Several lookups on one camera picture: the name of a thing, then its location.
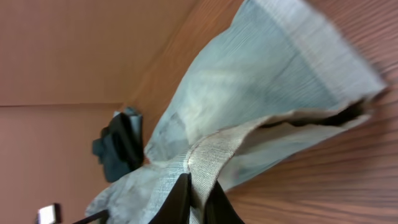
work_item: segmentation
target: wooden floor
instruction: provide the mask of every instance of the wooden floor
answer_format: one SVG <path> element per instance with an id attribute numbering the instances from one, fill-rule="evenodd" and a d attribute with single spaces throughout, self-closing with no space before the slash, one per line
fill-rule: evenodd
<path id="1" fill-rule="evenodd" d="M 366 124 L 298 153 L 228 193 L 246 223 L 398 223 L 398 1 L 309 0 L 390 84 Z M 229 26 L 241 0 L 201 0 L 129 104 L 144 139 L 190 62 Z"/>

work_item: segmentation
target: folded cloth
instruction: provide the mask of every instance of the folded cloth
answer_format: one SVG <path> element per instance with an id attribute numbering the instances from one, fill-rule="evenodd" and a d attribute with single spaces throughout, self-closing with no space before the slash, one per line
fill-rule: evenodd
<path id="1" fill-rule="evenodd" d="M 114 118 L 93 141 L 93 154 L 103 165 L 105 179 L 115 182 L 136 170 L 144 161 L 142 148 L 142 115 L 132 108 L 115 112 Z"/>
<path id="2" fill-rule="evenodd" d="M 145 147 L 151 164 L 100 193 L 86 214 L 149 223 L 179 175 L 192 176 L 190 223 L 224 190 L 369 118 L 384 84 L 300 0 L 246 0 L 196 57 Z"/>

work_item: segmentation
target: light blue cloth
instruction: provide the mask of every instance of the light blue cloth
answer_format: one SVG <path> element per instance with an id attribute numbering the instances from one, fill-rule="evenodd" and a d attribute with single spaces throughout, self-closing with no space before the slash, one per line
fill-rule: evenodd
<path id="1" fill-rule="evenodd" d="M 109 223 L 148 223 L 178 176 L 191 173 L 190 223 L 200 223 L 217 179 L 229 189 L 362 123 L 369 111 L 341 126 L 292 122 L 333 116 L 383 88 L 304 2 L 246 0 L 231 27 L 199 53 L 182 79 L 145 148 L 152 164 L 104 190 L 86 214 L 109 209 Z"/>

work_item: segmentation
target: brown surface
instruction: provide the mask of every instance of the brown surface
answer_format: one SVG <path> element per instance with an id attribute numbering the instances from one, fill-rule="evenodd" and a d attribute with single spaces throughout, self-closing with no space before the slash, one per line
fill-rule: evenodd
<path id="1" fill-rule="evenodd" d="M 91 141 L 120 105 L 0 108 L 0 223 L 33 223 L 58 202 L 64 223 L 84 217 L 108 186 Z"/>
<path id="2" fill-rule="evenodd" d="M 125 101 L 195 3 L 0 1 L 0 106 Z"/>
<path id="3" fill-rule="evenodd" d="M 144 113 L 146 141 L 190 62 L 228 27 L 240 3 L 200 1 L 146 73 L 129 102 Z M 295 155 L 228 196 L 246 223 L 398 223 L 398 1 L 311 3 L 336 22 L 391 90 L 378 100 L 370 122 Z"/>

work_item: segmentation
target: cloth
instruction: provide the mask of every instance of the cloth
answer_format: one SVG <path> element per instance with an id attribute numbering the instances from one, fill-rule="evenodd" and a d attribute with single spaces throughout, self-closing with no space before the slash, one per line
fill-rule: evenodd
<path id="1" fill-rule="evenodd" d="M 107 208 L 108 223 L 149 223 L 179 175 L 191 173 L 190 223 L 201 223 L 216 180 L 230 189 L 366 121 L 383 88 L 305 2 L 246 0 L 183 77 L 145 147 L 151 164 L 101 192 L 86 214 Z M 360 114 L 326 122 L 352 104 Z"/>
<path id="2" fill-rule="evenodd" d="M 93 154 L 103 165 L 105 179 L 115 182 L 142 165 L 142 115 L 132 108 L 114 118 L 93 141 Z"/>

